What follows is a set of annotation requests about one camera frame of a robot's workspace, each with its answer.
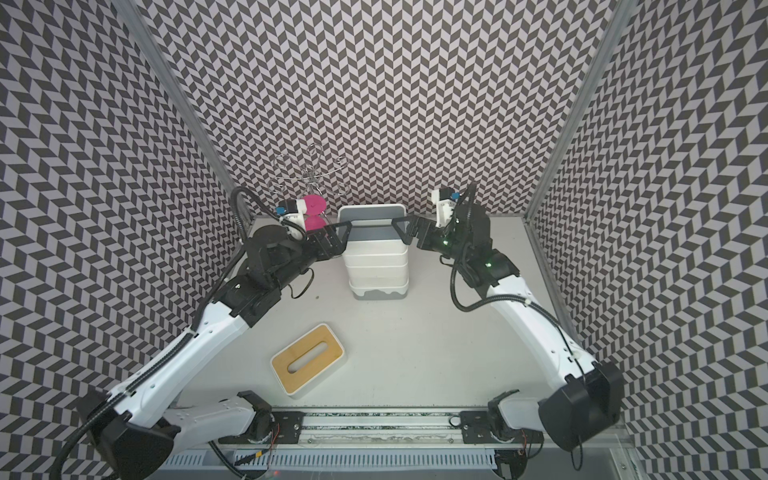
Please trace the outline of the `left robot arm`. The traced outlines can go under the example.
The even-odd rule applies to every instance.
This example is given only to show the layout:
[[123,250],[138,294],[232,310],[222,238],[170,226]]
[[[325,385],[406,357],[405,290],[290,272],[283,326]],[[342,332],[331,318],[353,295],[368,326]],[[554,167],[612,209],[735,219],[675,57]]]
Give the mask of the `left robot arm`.
[[66,456],[81,439],[95,447],[117,479],[145,479],[170,456],[225,437],[270,443],[277,426],[272,408],[250,390],[202,407],[172,404],[206,365],[280,302],[285,287],[314,263],[340,256],[351,230],[350,222],[341,222],[301,239],[282,225],[256,230],[189,327],[127,380],[78,400],[82,425],[57,455],[52,478],[60,478]]

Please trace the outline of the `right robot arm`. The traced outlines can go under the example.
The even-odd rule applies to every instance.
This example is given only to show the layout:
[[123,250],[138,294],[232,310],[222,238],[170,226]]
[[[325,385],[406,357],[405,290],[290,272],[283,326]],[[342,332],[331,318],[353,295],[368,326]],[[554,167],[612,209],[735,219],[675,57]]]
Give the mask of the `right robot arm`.
[[409,215],[391,225],[404,244],[451,260],[449,293],[454,306],[464,313],[492,306],[541,369],[548,396],[501,397],[496,408],[505,426],[544,432],[559,448],[572,452],[619,421],[623,373],[581,347],[539,304],[516,265],[494,248],[483,207],[458,205],[445,223]]

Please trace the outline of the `pink plastic goblet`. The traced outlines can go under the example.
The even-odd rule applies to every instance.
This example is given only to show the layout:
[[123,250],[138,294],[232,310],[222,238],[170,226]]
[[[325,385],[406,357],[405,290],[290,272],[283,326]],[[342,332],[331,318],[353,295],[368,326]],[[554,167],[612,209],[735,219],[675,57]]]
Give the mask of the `pink plastic goblet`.
[[304,225],[306,231],[320,230],[328,224],[325,215],[326,200],[316,194],[305,195],[302,200],[305,203]]

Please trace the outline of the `grey lid tissue box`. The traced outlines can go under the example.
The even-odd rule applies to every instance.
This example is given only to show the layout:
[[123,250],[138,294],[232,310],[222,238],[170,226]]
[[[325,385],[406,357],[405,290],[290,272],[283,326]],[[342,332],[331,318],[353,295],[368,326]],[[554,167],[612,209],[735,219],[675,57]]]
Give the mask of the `grey lid tissue box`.
[[393,285],[406,284],[409,280],[407,266],[362,266],[348,267],[349,280],[353,285]]
[[346,255],[400,254],[406,245],[392,226],[392,220],[405,217],[402,204],[346,205],[338,220],[350,222]]

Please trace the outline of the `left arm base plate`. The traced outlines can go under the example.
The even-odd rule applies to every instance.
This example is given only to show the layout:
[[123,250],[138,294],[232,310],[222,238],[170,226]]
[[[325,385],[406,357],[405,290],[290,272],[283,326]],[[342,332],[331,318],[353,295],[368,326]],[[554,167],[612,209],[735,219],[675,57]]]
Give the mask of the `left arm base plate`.
[[245,432],[235,436],[225,436],[219,444],[297,444],[302,432],[305,413],[302,411],[260,411],[246,428]]

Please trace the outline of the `all white tissue box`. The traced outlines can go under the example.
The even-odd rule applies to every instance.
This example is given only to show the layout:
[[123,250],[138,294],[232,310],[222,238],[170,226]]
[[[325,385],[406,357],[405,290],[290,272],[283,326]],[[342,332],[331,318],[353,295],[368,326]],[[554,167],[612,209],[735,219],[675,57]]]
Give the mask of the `all white tissue box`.
[[368,290],[363,293],[353,292],[353,296],[356,300],[361,301],[400,300],[407,297],[407,292]]

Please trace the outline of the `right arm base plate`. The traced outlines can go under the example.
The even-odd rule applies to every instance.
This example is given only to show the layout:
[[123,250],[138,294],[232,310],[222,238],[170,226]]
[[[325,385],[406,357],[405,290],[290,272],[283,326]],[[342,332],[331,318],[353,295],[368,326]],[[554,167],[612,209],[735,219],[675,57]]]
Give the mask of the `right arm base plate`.
[[458,415],[451,416],[448,423],[451,428],[460,431],[465,444],[537,445],[544,441],[542,432],[512,428],[500,414],[487,410],[461,411]]

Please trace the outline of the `aluminium mounting rail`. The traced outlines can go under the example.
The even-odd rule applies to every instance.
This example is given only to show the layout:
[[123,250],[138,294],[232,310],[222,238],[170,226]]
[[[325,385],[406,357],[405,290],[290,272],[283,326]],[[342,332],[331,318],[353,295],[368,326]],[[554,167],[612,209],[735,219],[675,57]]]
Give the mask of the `aluminium mounting rail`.
[[[302,432],[297,446],[361,446],[385,448],[389,446],[495,446],[512,448],[513,443],[465,444],[458,429],[449,426],[448,420],[461,411],[487,410],[487,407],[457,408],[298,408],[258,407],[242,398],[232,398],[206,406],[187,408],[165,408],[154,415],[162,427],[173,429],[175,446],[173,451],[184,450],[217,442],[225,436],[240,435],[260,411],[302,411],[305,413]],[[555,437],[543,426],[520,427],[517,429],[537,430],[544,434],[540,445],[560,449]]]

